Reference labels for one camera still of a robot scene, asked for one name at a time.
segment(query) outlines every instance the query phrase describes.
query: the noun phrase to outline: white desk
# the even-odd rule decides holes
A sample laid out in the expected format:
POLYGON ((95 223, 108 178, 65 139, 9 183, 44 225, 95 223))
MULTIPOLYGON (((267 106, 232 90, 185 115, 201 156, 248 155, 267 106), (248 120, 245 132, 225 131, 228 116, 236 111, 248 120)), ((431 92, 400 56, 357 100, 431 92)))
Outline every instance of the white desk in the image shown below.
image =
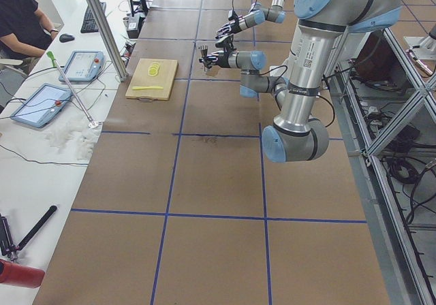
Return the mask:
MULTIPOLYGON (((108 2, 106 13, 110 13, 108 22, 120 50, 125 43, 122 35, 127 36, 127 34, 121 20, 124 14, 117 10, 117 5, 118 2, 116 4, 108 2)), ((56 38, 49 47, 60 65, 66 63, 73 50, 103 50, 105 60, 110 61, 99 33, 80 33, 86 6, 82 4, 75 9, 70 21, 60 32, 60 34, 70 33, 76 39, 72 42, 60 43, 56 38)), ((47 67, 51 67, 51 60, 48 57, 42 57, 33 72, 47 67)), ((20 87, 16 97, 28 98, 45 82, 61 86, 58 77, 59 73, 55 69, 31 76, 20 87)), ((99 79, 106 87, 96 81, 80 92, 79 96, 85 106, 89 107, 101 94, 89 112, 95 120, 104 121, 118 88, 119 78, 111 65, 99 79)), ((79 91, 86 85, 74 86, 77 87, 76 91, 79 91)), ((9 116, 18 106, 19 103, 10 103, 0 117, 9 116)), ((0 144, 28 159, 60 163, 87 163, 88 159, 78 157, 83 138, 81 129, 87 129, 86 117, 81 110, 69 103, 43 129, 25 127, 8 118, 0 120, 0 132, 3 134, 0 144), (71 132, 71 139, 66 141, 64 146, 51 147, 50 141, 46 139, 47 134, 60 132, 66 127, 71 127, 72 123, 78 125, 78 131, 71 132)), ((86 166, 29 163, 0 148, 2 190, 0 213, 7 217, 14 242, 18 244, 51 205, 58 207, 58 210, 26 248, 18 253, 19 264, 46 270, 86 168, 86 166)), ((0 285, 0 299, 19 305, 32 304, 36 293, 37 289, 0 285)))

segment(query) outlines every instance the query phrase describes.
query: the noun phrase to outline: computer mouse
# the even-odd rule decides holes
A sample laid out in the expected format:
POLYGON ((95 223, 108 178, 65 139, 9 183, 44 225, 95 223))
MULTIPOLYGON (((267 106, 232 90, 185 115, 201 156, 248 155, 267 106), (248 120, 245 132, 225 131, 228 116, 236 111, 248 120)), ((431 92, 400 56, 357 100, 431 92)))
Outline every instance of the computer mouse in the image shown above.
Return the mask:
POLYGON ((59 36, 59 41, 61 43, 73 41, 74 39, 75 39, 75 37, 73 35, 70 35, 70 34, 62 34, 61 36, 59 36))

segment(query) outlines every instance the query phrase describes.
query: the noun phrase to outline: robotic arm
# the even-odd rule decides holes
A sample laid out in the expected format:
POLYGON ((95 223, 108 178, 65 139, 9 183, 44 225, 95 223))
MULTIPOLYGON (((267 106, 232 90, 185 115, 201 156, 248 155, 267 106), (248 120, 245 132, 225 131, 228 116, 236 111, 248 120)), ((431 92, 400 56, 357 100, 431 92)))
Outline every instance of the robotic arm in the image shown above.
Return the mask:
POLYGON ((245 16, 238 16, 234 10, 230 10, 228 16, 230 21, 218 30, 215 38, 220 39, 229 34, 239 33, 245 29, 262 24, 265 20, 281 24, 285 20, 284 5, 285 0, 272 0, 270 8, 255 2, 251 5, 249 13, 245 16))
MULTIPOLYGON (((283 8, 284 0, 275 2, 283 8)), ((280 79, 259 74, 266 63, 263 52, 236 50, 232 43, 236 30, 230 30, 217 42, 216 47, 223 51, 207 55, 207 50, 202 50, 200 62, 205 69, 212 65, 240 68, 243 96, 250 95, 247 91, 275 94, 281 112, 262 134, 264 153, 271 161, 316 159, 328 148, 328 132, 319 119, 311 116, 311 110, 334 40, 346 29, 365 33, 393 25, 399 19, 400 4, 401 0, 294 0, 299 20, 285 60, 289 69, 280 79)), ((252 9, 262 11, 256 5, 252 9)))

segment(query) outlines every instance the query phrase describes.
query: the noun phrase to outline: brown cardboard table surface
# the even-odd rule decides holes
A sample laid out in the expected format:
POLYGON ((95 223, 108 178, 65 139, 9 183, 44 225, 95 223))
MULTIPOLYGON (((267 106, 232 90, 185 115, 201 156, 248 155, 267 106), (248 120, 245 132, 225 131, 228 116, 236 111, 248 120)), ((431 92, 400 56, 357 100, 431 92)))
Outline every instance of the brown cardboard table surface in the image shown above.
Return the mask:
MULTIPOLYGON (((178 60, 170 100, 126 99, 120 85, 34 304, 389 304, 337 122, 320 159, 271 163, 270 95, 242 98, 238 70, 198 63, 231 0, 154 4, 127 69, 178 60)), ((282 26, 244 32, 238 49, 280 64, 296 24, 286 4, 282 26)), ((330 121, 323 100, 313 111, 330 121)))

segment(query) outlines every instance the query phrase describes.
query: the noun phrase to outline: yellow knife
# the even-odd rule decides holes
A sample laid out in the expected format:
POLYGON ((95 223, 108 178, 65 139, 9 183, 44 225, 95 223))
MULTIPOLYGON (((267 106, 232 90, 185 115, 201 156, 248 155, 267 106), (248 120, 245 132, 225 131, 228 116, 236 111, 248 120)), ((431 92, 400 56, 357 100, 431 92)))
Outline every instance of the yellow knife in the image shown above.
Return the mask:
POLYGON ((162 86, 150 85, 150 86, 133 86, 133 91, 142 91, 144 89, 164 89, 162 86))

